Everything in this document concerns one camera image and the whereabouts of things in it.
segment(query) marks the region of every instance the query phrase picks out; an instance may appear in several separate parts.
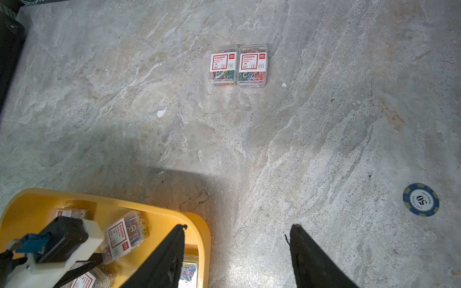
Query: yellow plastic bin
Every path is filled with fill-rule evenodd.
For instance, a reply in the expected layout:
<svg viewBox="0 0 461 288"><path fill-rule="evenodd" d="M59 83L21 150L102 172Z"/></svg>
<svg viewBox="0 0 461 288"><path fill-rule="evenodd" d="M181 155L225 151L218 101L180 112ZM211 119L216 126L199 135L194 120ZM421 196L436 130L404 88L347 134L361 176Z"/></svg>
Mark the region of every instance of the yellow plastic bin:
<svg viewBox="0 0 461 288"><path fill-rule="evenodd" d="M205 221L191 212L178 212L145 204L133 203L88 194L30 188L19 192L6 206L0 219L0 248L27 233L39 233L52 220L55 209L70 206L90 209L92 220L105 229L126 212L142 211L148 221L149 238L128 255L108 266L117 273L114 288L120 287L147 259L177 224L186 224L185 254L199 256L197 287L208 287L211 235Z"/></svg>

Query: blue poker chip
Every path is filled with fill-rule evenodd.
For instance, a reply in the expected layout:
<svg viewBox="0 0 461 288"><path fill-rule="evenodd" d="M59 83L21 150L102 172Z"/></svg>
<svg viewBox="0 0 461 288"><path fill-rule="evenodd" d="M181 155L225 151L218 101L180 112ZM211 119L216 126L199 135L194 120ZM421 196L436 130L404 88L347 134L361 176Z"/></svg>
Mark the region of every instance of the blue poker chip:
<svg viewBox="0 0 461 288"><path fill-rule="evenodd" d="M405 188L403 202L408 210L422 217L432 216L438 211L437 194L421 183L410 184Z"/></svg>

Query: marble floor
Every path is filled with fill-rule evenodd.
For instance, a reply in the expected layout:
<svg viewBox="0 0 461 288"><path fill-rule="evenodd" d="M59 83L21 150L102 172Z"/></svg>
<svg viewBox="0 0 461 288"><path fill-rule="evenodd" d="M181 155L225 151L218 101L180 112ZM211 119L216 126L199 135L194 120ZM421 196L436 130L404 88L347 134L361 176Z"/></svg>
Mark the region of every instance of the marble floor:
<svg viewBox="0 0 461 288"><path fill-rule="evenodd" d="M71 0L23 7L0 205L29 187L195 212L209 284L295 287L301 224L360 287L461 287L461 3ZM267 43L265 88L214 45ZM439 196L412 214L405 187Z"/></svg>

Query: blue connector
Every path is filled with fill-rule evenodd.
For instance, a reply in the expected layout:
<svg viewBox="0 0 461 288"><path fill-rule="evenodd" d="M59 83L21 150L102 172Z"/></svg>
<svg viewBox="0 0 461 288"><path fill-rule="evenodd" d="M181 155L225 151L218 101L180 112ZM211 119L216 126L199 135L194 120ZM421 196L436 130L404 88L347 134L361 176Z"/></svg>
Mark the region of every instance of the blue connector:
<svg viewBox="0 0 461 288"><path fill-rule="evenodd" d="M49 235L26 234L21 238L21 246L16 249L16 253L39 253L50 241Z"/></svg>

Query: plastic container lid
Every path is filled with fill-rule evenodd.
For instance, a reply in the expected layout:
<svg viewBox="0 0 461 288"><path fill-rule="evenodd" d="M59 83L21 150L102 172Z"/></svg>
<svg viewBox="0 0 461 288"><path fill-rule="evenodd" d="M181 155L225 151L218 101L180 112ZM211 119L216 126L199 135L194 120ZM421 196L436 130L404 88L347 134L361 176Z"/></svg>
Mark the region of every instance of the plastic container lid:
<svg viewBox="0 0 461 288"><path fill-rule="evenodd" d="M76 263L72 269L78 268L83 264ZM105 265L100 265L91 269L79 278L67 283L64 288L110 288L115 280L115 273L109 270Z"/></svg>
<svg viewBox="0 0 461 288"><path fill-rule="evenodd" d="M267 45L246 45L239 49L237 82L246 87L264 87L267 80Z"/></svg>
<svg viewBox="0 0 461 288"><path fill-rule="evenodd" d="M184 255L178 288L196 288L198 279L199 257Z"/></svg>
<svg viewBox="0 0 461 288"><path fill-rule="evenodd" d="M238 46L216 46L212 50L209 79L215 86L237 85Z"/></svg>
<svg viewBox="0 0 461 288"><path fill-rule="evenodd" d="M139 211L126 213L104 232L101 243L102 259L105 264L128 254L148 238L147 220Z"/></svg>
<svg viewBox="0 0 461 288"><path fill-rule="evenodd" d="M65 216L65 217L70 217L70 218L76 218L76 219L91 219L91 210L86 210L86 209L78 209L78 208L61 208L57 209L54 215L55 217L58 216Z"/></svg>

